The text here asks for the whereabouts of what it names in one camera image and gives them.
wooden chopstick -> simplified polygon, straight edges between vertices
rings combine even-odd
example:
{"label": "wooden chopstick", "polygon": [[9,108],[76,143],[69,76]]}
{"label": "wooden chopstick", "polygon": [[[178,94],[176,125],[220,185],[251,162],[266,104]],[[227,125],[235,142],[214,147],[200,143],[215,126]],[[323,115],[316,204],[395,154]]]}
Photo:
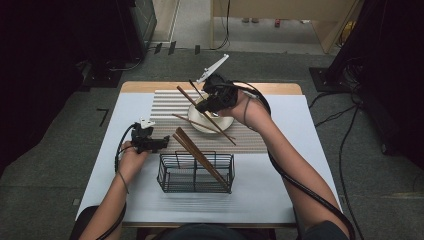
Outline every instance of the wooden chopstick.
{"label": "wooden chopstick", "polygon": [[189,123],[193,123],[193,124],[195,124],[195,125],[201,126],[202,128],[206,128],[206,129],[211,130],[211,131],[213,131],[213,132],[216,132],[216,133],[222,134],[222,132],[217,131],[216,129],[210,128],[210,127],[208,127],[208,126],[205,126],[205,125],[203,125],[203,124],[201,124],[201,123],[198,123],[198,122],[195,122],[195,121],[190,120],[190,119],[188,119],[188,118],[185,118],[185,117],[180,116],[180,115],[178,115],[178,114],[173,113],[173,114],[172,114],[172,116],[177,117],[177,118],[180,118],[180,119],[182,119],[182,120],[185,120],[185,121],[187,121],[187,122],[189,122]]}
{"label": "wooden chopstick", "polygon": [[[186,97],[191,104],[193,104],[194,107],[197,106],[196,102],[193,101],[193,99],[191,99],[191,97],[180,87],[177,86],[177,89],[184,95],[184,97]],[[216,124],[216,122],[214,122],[206,113],[202,113],[203,116],[206,117],[206,119],[209,120],[209,122],[211,122],[226,138],[228,138],[228,140],[230,140],[230,142],[232,142],[234,145],[237,145],[227,134],[225,134],[225,132],[218,126],[218,124]]]}
{"label": "wooden chopstick", "polygon": [[219,183],[225,188],[227,192],[230,192],[230,187],[228,186],[225,179],[221,174],[214,168],[214,166],[209,162],[209,160],[203,155],[203,153],[197,148],[197,146],[191,141],[187,136],[184,130],[181,127],[178,127],[175,131],[175,134],[172,135],[193,157],[200,163],[202,166],[216,179]]}

